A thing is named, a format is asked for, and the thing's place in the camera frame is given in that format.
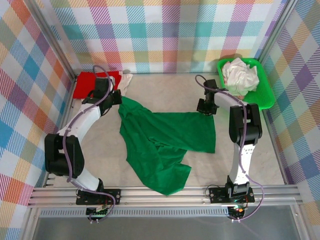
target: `floor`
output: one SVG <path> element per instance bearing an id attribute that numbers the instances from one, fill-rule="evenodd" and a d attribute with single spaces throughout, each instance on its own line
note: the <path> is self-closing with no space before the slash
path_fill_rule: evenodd
<path id="1" fill-rule="evenodd" d="M 216 75 L 204 74 L 207 79 Z M 152 112 L 195 112 L 204 90 L 195 82 L 195 74 L 136 74 L 126 96 Z M 74 109 L 81 104 L 77 101 Z M 143 186 L 126 162 L 126 144 L 119 133 L 121 119 L 118 106 L 101 117 L 85 135 L 81 148 L 85 167 L 101 178 L 105 187 Z M 219 108 L 214 116 L 216 152 L 188 151 L 182 161 L 192 167 L 186 186 L 224 185 L 233 161 L 233 143 L 229 138 L 229 114 Z M 284 184 L 266 123 L 261 114 L 262 138 L 254 150 L 249 175 L 263 185 Z M 55 179 L 55 187 L 68 187 L 64 177 Z"/>

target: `plaid fabric backdrop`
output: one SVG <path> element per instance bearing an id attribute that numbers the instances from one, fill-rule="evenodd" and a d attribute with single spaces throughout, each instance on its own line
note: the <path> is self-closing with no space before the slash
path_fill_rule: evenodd
<path id="1" fill-rule="evenodd" d="M 15 240 L 71 81 L 23 0 L 0 6 L 0 240 Z"/>
<path id="2" fill-rule="evenodd" d="M 276 103 L 268 112 L 290 184 L 320 236 L 320 1 L 300 0 L 264 66 Z"/>
<path id="3" fill-rule="evenodd" d="M 287 0 L 37 0 L 76 71 L 216 72 L 257 57 Z"/>

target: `green plastic tray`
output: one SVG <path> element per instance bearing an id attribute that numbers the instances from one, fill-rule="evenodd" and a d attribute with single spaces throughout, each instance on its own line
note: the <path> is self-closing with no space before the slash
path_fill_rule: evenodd
<path id="1" fill-rule="evenodd" d="M 221 59 L 218 64 L 218 73 L 221 81 L 221 85 L 225 88 L 224 76 L 222 74 L 222 68 L 226 64 L 226 62 L 232 62 L 234 58 L 224 58 Z M 271 108 L 276 101 L 274 93 L 269 85 L 267 75 L 265 73 L 264 68 L 261 63 L 253 58 L 241 58 L 241 60 L 245 64 L 249 64 L 250 68 L 256 66 L 257 75 L 259 78 L 259 84 L 256 87 L 256 91 L 249 91 L 247 95 L 244 97 L 244 101 L 249 104 L 257 104 L 259 106 L 259 110 L 269 109 Z"/>

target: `crumpled white cloth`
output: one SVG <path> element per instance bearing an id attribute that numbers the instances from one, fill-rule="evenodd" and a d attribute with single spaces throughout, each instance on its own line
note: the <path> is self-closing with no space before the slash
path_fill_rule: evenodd
<path id="1" fill-rule="evenodd" d="M 259 84 L 257 67 L 250 68 L 240 58 L 227 62 L 222 68 L 225 87 L 234 96 L 243 99 L 249 91 L 255 91 Z"/>

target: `purple cable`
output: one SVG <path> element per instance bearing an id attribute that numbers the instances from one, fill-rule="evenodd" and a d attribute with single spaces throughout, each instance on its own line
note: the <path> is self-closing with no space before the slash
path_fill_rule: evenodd
<path id="1" fill-rule="evenodd" d="M 228 93 L 227 91 L 221 91 L 221 90 L 218 90 L 218 89 L 214 89 L 214 88 L 210 88 L 210 87 L 204 86 L 203 84 L 201 84 L 201 83 L 197 80 L 197 77 L 201 77 L 201 78 L 203 78 L 205 81 L 207 81 L 207 79 L 206 79 L 204 76 L 200 75 L 200 74 L 197 74 L 197 75 L 195 76 L 195 81 L 196 81 L 196 83 L 199 84 L 199 85 L 200 85 L 201 87 L 203 87 L 204 89 L 209 90 L 209 91 L 212 91 L 212 92 L 217 92 L 217 93 L 221 93 L 221 94 L 227 95 L 227 96 L 229 96 L 230 98 L 232 98 L 233 100 L 235 100 L 237 103 L 239 103 L 239 104 L 242 106 L 242 108 L 243 108 L 243 114 L 244 114 L 244 116 L 243 116 L 243 118 L 244 118 L 244 121 L 243 121 L 243 135 L 246 136 L 246 134 L 247 134 L 247 110 L 246 110 L 245 104 L 244 104 L 241 100 L 239 100 L 238 98 L 236 98 L 235 96 L 233 96 L 233 95 L 231 95 L 230 93 Z M 247 178 L 250 182 L 253 182 L 254 184 L 258 185 L 258 186 L 261 188 L 262 197 L 261 197 L 261 201 L 259 202 L 258 206 L 256 206 L 256 208 L 255 208 L 249 215 L 247 215 L 247 216 L 245 216 L 245 217 L 243 217 L 243 218 L 241 218 L 241 219 L 236 219 L 236 220 L 238 220 L 239 222 L 240 222 L 240 220 L 245 220 L 245 219 L 251 217 L 253 214 L 255 214 L 255 212 L 260 208 L 260 206 L 261 206 L 261 204 L 262 204 L 262 202 L 263 202 L 263 200 L 264 200 L 264 197 L 265 197 L 264 187 L 263 187 L 260 183 L 252 180 L 251 177 L 249 177 L 248 174 L 246 173 L 244 167 L 242 166 L 241 153 L 242 153 L 242 150 L 243 150 L 244 146 L 245 146 L 245 138 L 243 137 L 242 140 L 241 140 L 241 143 L 240 143 L 240 150 L 239 150 L 239 166 L 240 166 L 240 168 L 241 168 L 241 170 L 242 170 L 242 173 L 244 173 L 244 175 L 246 176 L 246 178 Z"/>
<path id="2" fill-rule="evenodd" d="M 109 76 L 108 72 L 107 72 L 103 67 L 101 67 L 101 66 L 93 65 L 93 73 L 94 73 L 95 77 L 97 77 L 95 68 L 100 68 L 101 70 L 103 70 L 103 71 L 105 72 L 105 74 L 106 74 L 106 76 L 107 76 L 107 78 L 108 78 L 108 83 L 109 83 L 109 84 L 108 84 L 108 89 L 107 89 L 107 91 L 106 91 L 106 94 L 103 96 L 103 98 L 101 98 L 99 101 L 97 101 L 95 104 L 91 105 L 90 107 L 86 108 L 85 110 L 79 112 L 79 113 L 72 119 L 72 121 L 70 122 L 70 124 L 68 125 L 67 129 L 66 129 L 65 132 L 64 132 L 64 135 L 63 135 L 63 138 L 62 138 L 62 147 L 63 147 L 64 155 L 65 155 L 65 158 L 66 158 L 66 162 L 67 162 L 68 168 L 69 168 L 69 176 L 68 176 L 68 179 L 66 180 L 67 183 L 69 183 L 69 182 L 71 181 L 71 179 L 72 179 L 72 173 L 73 173 L 73 172 L 72 172 L 71 160 L 70 160 L 70 157 L 69 157 L 69 154 L 68 154 L 68 151 L 67 151 L 67 145 L 66 145 L 67 135 L 68 135 L 68 133 L 70 132 L 71 127 L 73 126 L 73 124 L 77 121 L 77 119 L 78 119 L 82 114 L 84 114 L 84 113 L 86 113 L 87 111 L 89 111 L 90 109 L 98 106 L 102 101 L 104 101 L 104 100 L 108 97 L 108 95 L 109 95 L 109 93 L 110 93 L 110 91 L 111 91 L 111 90 L 110 90 L 110 86 L 111 86 L 111 85 L 113 86 L 113 83 L 112 83 L 112 81 L 111 81 L 111 79 L 110 79 L 110 76 Z M 92 191 L 92 190 L 83 188 L 82 186 L 80 186 L 80 185 L 78 185 L 78 184 L 76 184 L 76 183 L 74 183 L 74 182 L 72 182 L 72 184 L 73 184 L 75 187 L 81 189 L 82 191 L 85 191 L 85 192 L 88 192 L 88 193 L 92 193 L 92 194 L 105 195 L 105 196 L 108 196 L 108 197 L 110 197 L 110 198 L 112 199 L 113 204 L 112 204 L 110 210 L 108 211 L 108 213 L 107 213 L 103 218 L 100 219 L 100 222 L 102 222 L 104 219 L 106 219 L 106 217 L 110 214 L 110 212 L 112 211 L 112 209 L 115 207 L 116 199 L 114 198 L 114 196 L 112 196 L 111 194 L 106 193 L 106 192 Z"/>

